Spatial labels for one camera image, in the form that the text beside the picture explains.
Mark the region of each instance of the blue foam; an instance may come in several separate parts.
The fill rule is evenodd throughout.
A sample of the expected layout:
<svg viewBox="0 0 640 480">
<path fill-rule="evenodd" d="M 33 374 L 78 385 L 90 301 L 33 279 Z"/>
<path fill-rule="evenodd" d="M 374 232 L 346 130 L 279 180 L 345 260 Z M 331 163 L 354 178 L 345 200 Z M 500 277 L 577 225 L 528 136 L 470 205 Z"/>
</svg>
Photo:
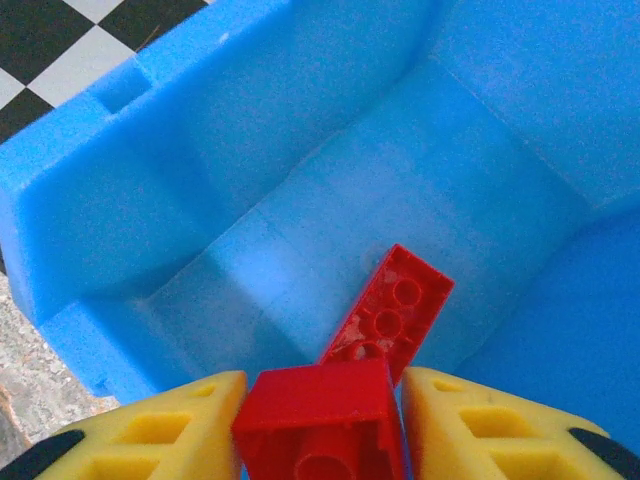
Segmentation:
<svg viewBox="0 0 640 480">
<path fill-rule="evenodd" d="M 637 442 L 638 13 L 219 0 L 0 147 L 16 303 L 127 403 L 315 361 L 401 243 L 457 283 L 417 364 Z"/>
</svg>

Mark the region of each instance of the gray granite floor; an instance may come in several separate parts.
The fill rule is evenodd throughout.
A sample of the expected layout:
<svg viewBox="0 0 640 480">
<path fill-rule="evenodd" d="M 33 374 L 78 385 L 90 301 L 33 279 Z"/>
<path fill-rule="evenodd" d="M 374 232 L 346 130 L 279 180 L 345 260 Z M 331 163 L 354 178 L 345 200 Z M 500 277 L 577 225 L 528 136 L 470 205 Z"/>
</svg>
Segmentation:
<svg viewBox="0 0 640 480">
<path fill-rule="evenodd" d="M 0 275 L 0 468 L 59 428 L 116 406 L 75 379 L 15 307 Z"/>
</svg>

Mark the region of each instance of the yellow plastic piece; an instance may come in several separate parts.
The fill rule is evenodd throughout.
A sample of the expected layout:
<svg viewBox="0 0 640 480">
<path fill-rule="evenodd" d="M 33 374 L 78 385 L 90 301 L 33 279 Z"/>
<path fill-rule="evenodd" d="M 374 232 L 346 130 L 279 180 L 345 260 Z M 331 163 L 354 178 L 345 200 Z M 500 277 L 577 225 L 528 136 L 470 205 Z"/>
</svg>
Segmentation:
<svg viewBox="0 0 640 480">
<path fill-rule="evenodd" d="M 415 480 L 620 480 L 568 429 L 597 425 L 427 368 L 408 368 L 402 404 Z"/>
<path fill-rule="evenodd" d="M 86 437 L 37 480 L 237 480 L 231 423 L 247 391 L 225 372 L 67 426 Z"/>
</svg>

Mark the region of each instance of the black and white checkered floor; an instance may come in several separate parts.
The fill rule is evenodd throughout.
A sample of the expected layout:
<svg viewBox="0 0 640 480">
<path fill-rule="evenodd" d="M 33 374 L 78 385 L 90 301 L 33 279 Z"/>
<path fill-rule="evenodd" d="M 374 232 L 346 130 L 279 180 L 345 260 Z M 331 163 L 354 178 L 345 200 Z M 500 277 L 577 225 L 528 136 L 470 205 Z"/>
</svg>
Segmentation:
<svg viewBox="0 0 640 480">
<path fill-rule="evenodd" d="M 0 143 L 212 0 L 1 0 Z"/>
</svg>

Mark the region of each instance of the red plastic brick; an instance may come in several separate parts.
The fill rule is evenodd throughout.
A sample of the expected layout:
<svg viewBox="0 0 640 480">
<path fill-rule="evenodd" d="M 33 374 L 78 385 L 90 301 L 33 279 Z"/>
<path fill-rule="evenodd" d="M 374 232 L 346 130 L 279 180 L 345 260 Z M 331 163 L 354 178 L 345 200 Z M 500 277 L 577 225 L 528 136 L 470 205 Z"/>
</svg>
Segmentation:
<svg viewBox="0 0 640 480">
<path fill-rule="evenodd" d="M 382 359 L 263 372 L 232 432 L 251 480 L 406 478 Z"/>
<path fill-rule="evenodd" d="M 395 245 L 319 363 L 385 358 L 397 385 L 453 289 L 453 281 Z"/>
</svg>

